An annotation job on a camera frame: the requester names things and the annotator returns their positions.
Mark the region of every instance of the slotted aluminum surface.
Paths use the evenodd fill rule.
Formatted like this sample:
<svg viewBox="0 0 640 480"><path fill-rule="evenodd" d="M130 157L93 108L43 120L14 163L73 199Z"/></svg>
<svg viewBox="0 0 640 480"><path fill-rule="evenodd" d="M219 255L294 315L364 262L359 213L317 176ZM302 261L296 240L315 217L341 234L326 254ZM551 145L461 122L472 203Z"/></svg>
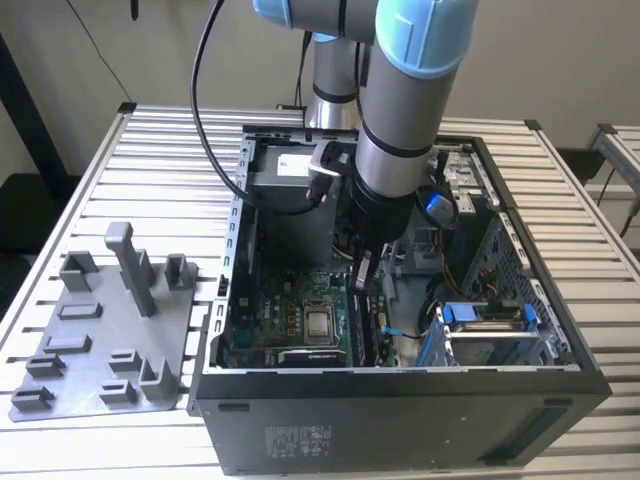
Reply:
<svg viewBox="0 0 640 480"><path fill-rule="evenodd" d="M640 195L640 127L600 125L591 147L598 149Z"/></svg>
<svg viewBox="0 0 640 480"><path fill-rule="evenodd" d="M211 143L228 171L235 165L243 123L300 121L299 114L272 111L210 110L205 115ZM637 263L628 258L544 135L529 131L523 122L497 120L446 119L441 131L484 138L614 394L524 469L350 478L637 478ZM184 252L200 266L182 369L182 383L188 387L199 329L216 291L229 199L204 157L187 109L138 107L133 115L118 116L0 324L0 473L72 480L222 477L203 422L182 410L186 395L180 409L171 412L21 424L12 423L7 412L10 392L25 372L24 359L34 352L51 302L62 288L55 278L62 254L89 249L98 263L113 264L115 259L101 244L112 220L130 220L134 245L147 248L152 260Z"/></svg>

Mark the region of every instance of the blue tab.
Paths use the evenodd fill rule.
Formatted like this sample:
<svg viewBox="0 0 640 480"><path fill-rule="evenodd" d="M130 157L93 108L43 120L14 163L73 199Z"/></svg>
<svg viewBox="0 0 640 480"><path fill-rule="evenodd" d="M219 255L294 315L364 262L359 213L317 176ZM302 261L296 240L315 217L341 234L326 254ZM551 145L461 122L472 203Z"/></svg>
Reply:
<svg viewBox="0 0 640 480"><path fill-rule="evenodd" d="M393 335L394 337L401 337L402 336L402 331L398 330L397 328L391 328L387 325L382 325L380 327L380 331L382 333L386 333L387 335Z"/></svg>
<svg viewBox="0 0 640 480"><path fill-rule="evenodd" d="M429 203L427 203L427 206L424 209L428 213L431 213L431 210L433 210L433 208L438 205L438 202L441 198L442 196L439 193L436 193L433 197L431 197L431 200L429 200Z"/></svg>
<svg viewBox="0 0 640 480"><path fill-rule="evenodd" d="M453 323L453 312L451 311L451 307L449 305L445 305L442 309L442 316L444 317L444 323L449 325Z"/></svg>
<svg viewBox="0 0 640 480"><path fill-rule="evenodd" d="M456 322L475 322L476 320L476 311L473 305L468 303L451 305L451 311Z"/></svg>
<svg viewBox="0 0 640 480"><path fill-rule="evenodd" d="M529 332L534 331L538 323L536 310L533 308L532 305L525 303L522 313L524 315L524 320L527 322L527 330Z"/></svg>

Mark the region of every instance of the sticker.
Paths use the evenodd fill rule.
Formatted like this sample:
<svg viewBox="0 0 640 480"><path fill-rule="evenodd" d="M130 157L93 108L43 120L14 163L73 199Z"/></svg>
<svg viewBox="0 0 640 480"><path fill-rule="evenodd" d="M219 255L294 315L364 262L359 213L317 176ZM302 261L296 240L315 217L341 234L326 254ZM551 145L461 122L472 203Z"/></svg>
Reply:
<svg viewBox="0 0 640 480"><path fill-rule="evenodd" d="M329 456L331 425L265 427L264 434L271 458Z"/></svg>
<svg viewBox="0 0 640 480"><path fill-rule="evenodd" d="M311 155L285 153L278 157L279 177L308 177Z"/></svg>

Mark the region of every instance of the black computer chassis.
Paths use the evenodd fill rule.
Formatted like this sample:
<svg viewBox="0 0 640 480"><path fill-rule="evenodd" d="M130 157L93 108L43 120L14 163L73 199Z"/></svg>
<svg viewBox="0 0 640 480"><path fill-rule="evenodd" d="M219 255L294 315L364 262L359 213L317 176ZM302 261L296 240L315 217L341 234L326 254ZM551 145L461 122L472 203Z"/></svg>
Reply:
<svg viewBox="0 0 640 480"><path fill-rule="evenodd" d="M246 126L245 133L357 140L341 130ZM522 466L611 394L483 140L439 136L437 144L473 146L581 371L203 374L209 316L188 410L202 415L226 474Z"/></svg>

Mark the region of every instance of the robot end effector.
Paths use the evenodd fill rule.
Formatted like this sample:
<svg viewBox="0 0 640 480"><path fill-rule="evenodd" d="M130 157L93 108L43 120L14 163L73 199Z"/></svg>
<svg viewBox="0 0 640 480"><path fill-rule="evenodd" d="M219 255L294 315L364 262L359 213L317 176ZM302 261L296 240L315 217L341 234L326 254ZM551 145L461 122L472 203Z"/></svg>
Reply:
<svg viewBox="0 0 640 480"><path fill-rule="evenodd" d="M349 36L331 15L314 15L325 23L310 28L301 8L335 8L337 1L254 0L256 11L275 23ZM375 5L359 2L360 19L371 18ZM404 232L444 114L453 81L471 41L478 0L379 0L363 118L350 184L351 222L358 242L353 283L367 287L385 243ZM354 32L371 28L361 25Z"/></svg>

